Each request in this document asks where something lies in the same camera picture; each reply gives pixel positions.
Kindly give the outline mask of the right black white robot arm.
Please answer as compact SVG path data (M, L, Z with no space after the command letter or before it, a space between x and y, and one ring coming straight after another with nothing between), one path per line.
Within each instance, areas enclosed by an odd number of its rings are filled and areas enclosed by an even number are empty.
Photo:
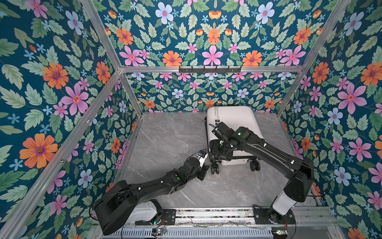
M214 154L232 160L235 150L250 153L277 169L288 179L282 192L265 211L270 222L274 224L281 222L293 206L306 200L314 181L312 160L300 159L283 152L247 127L241 126L233 130L221 122L211 132L217 137L211 149Z

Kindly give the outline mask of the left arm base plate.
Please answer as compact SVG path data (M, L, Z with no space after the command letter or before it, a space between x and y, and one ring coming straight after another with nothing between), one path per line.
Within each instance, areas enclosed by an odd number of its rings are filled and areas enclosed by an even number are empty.
M134 224L136 226L159 226L159 225L175 225L176 220L175 209L164 209L162 212L158 212L152 219L149 221L137 221Z

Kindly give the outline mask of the white hard-shell suitcase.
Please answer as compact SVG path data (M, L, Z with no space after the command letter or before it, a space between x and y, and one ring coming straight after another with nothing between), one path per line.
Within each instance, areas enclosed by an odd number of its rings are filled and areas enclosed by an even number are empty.
M246 106L220 106L207 110L205 118L205 128L209 157L211 162L211 174L219 174L219 166L241 165L250 162L251 171L259 171L261 165L257 157L245 151L236 150L230 153L230 161L214 153L213 150L219 147L219 139L213 134L213 129L223 122L228 128L236 131L239 127L246 127L260 138L263 135L250 107Z

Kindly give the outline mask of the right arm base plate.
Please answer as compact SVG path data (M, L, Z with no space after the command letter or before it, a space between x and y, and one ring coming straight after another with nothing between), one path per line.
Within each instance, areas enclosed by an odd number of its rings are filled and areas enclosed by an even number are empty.
M273 224L273 225L294 225L296 223L292 210L285 215L281 215L273 208L262 208L253 206L254 220L257 225Z

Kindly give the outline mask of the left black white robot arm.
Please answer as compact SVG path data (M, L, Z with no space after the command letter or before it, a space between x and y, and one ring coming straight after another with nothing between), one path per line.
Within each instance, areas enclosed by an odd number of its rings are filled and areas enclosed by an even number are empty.
M138 184L127 184L125 180L117 182L92 205L103 234L108 236L122 228L137 205L178 192L195 178L203 181L208 169L208 165L201 165L199 159L191 157L183 166L158 179Z

